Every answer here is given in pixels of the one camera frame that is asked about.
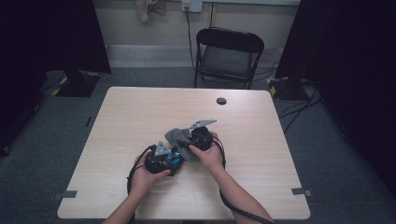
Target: dark object against wall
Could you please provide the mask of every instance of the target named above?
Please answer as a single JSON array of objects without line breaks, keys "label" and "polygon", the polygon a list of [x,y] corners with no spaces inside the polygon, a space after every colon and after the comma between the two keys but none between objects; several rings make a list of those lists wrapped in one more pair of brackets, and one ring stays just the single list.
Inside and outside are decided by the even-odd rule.
[{"label": "dark object against wall", "polygon": [[[328,10],[318,4],[302,0],[276,75],[294,71],[293,76],[320,83],[320,94],[341,120],[346,139],[396,199],[396,4],[335,0],[326,4]],[[328,14],[318,15],[317,9]],[[310,23],[310,36],[316,38],[299,37]]]},{"label": "dark object against wall", "polygon": [[50,70],[110,73],[92,0],[0,1],[0,150],[38,103]]}]

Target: person's right hand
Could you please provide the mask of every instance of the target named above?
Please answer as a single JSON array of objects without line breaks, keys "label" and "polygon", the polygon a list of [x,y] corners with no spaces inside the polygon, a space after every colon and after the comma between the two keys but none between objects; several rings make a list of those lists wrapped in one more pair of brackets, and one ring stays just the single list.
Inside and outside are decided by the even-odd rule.
[{"label": "person's right hand", "polygon": [[[213,136],[213,141],[218,142],[218,135],[214,132],[210,133]],[[189,149],[200,159],[201,163],[207,170],[209,170],[210,173],[219,168],[223,169],[221,164],[221,151],[215,143],[212,143],[212,146],[206,151],[202,151],[193,145],[190,145]]]}]

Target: table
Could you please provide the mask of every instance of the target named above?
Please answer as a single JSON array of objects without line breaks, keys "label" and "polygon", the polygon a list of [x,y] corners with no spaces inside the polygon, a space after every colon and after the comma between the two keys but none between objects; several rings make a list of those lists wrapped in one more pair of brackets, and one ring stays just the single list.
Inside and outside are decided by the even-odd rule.
[{"label": "table", "polygon": [[[218,105],[223,97],[226,105]],[[216,119],[207,128],[225,148],[226,170],[274,219],[306,219],[310,211],[267,91],[113,87],[106,94],[81,153],[60,218],[106,218],[127,196],[137,155],[173,128]],[[232,219],[219,187],[200,162],[184,162],[136,210],[137,219]]]}]

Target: person's right arm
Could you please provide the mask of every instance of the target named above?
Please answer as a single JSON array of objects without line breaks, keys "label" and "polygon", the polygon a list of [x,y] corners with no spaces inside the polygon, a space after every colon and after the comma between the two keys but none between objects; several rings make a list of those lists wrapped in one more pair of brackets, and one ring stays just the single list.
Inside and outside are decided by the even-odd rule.
[{"label": "person's right arm", "polygon": [[[214,141],[217,141],[217,134],[211,133],[214,136]],[[190,150],[200,159],[201,163],[210,174],[212,174],[222,194],[230,204],[250,214],[274,222],[265,208],[253,196],[245,191],[223,168],[221,163],[221,152],[217,145],[212,144],[212,147],[206,151],[202,151],[195,146],[190,146]],[[260,223],[249,217],[240,215],[233,210],[231,211],[236,223]]]}]

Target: forearm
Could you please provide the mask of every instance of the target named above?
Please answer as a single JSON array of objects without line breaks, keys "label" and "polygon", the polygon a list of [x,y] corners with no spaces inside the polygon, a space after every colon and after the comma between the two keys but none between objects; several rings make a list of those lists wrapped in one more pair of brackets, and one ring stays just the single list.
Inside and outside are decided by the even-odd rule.
[{"label": "forearm", "polygon": [[103,222],[109,223],[129,223],[134,215],[137,206],[143,200],[144,195],[131,192],[130,195],[119,205],[119,207]]},{"label": "forearm", "polygon": [[[265,208],[245,191],[222,167],[213,169],[210,172],[218,183],[222,194],[230,204],[253,215],[272,221]],[[259,223],[235,211],[232,212],[236,223]]]}]

